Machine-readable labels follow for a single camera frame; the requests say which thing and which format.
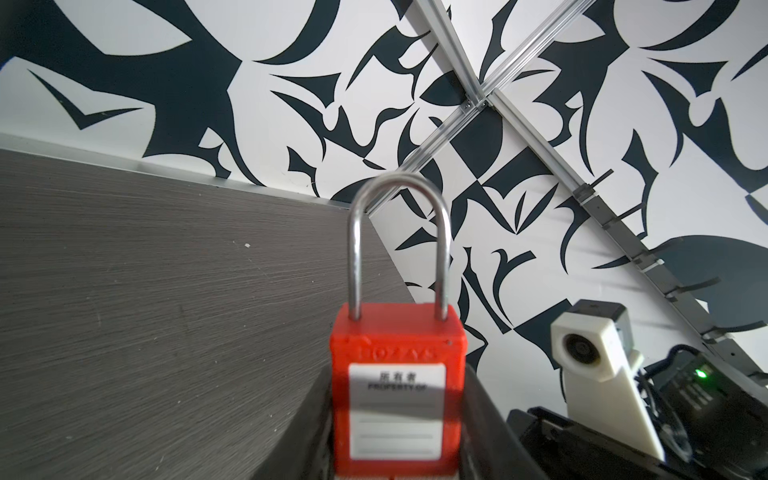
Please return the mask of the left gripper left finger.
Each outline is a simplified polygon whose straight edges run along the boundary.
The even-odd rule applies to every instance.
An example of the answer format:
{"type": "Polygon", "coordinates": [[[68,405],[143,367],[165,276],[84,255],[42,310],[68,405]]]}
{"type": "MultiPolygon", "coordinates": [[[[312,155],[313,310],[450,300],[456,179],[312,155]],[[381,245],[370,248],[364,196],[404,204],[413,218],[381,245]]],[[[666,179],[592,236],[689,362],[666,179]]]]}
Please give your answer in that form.
{"type": "Polygon", "coordinates": [[[252,479],[333,479],[331,367],[320,369],[282,436],[252,479]]]}

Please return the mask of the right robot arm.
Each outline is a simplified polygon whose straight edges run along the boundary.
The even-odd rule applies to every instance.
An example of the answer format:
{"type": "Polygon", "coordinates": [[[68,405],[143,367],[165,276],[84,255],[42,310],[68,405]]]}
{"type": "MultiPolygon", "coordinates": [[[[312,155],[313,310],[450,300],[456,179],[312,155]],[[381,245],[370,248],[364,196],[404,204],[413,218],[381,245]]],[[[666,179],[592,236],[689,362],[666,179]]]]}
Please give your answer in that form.
{"type": "Polygon", "coordinates": [[[691,347],[640,378],[667,458],[641,453],[543,407],[507,423],[549,479],[764,479],[767,389],[691,347]]]}

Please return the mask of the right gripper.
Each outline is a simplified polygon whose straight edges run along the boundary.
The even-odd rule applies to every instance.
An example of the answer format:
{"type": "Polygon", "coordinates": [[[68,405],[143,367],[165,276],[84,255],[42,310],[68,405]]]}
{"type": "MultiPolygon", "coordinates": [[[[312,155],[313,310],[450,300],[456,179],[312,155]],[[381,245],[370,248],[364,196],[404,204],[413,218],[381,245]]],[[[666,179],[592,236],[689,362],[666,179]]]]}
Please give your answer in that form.
{"type": "Polygon", "coordinates": [[[648,454],[546,408],[509,412],[507,425],[550,479],[682,479],[648,454]]]}

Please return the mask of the red padlock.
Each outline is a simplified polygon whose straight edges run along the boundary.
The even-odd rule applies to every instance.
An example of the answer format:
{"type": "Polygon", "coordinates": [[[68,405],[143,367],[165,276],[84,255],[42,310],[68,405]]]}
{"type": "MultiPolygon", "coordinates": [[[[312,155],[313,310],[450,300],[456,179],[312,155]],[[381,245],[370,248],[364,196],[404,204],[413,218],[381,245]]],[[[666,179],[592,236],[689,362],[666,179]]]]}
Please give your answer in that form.
{"type": "Polygon", "coordinates": [[[348,218],[348,301],[330,335],[333,462],[347,478],[441,477],[459,468],[468,341],[447,296],[450,216],[417,174],[382,174],[358,191],[348,218]],[[362,300],[362,219],[381,190],[408,187],[437,224],[435,299],[362,300]]]}

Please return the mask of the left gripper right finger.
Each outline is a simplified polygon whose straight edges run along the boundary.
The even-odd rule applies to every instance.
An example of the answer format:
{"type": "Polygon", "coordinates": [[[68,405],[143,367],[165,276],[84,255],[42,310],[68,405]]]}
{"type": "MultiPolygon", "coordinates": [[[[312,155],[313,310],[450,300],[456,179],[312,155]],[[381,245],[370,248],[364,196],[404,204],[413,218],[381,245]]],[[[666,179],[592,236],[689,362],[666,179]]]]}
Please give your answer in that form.
{"type": "Polygon", "coordinates": [[[471,366],[465,369],[461,422],[461,479],[547,479],[471,366]]]}

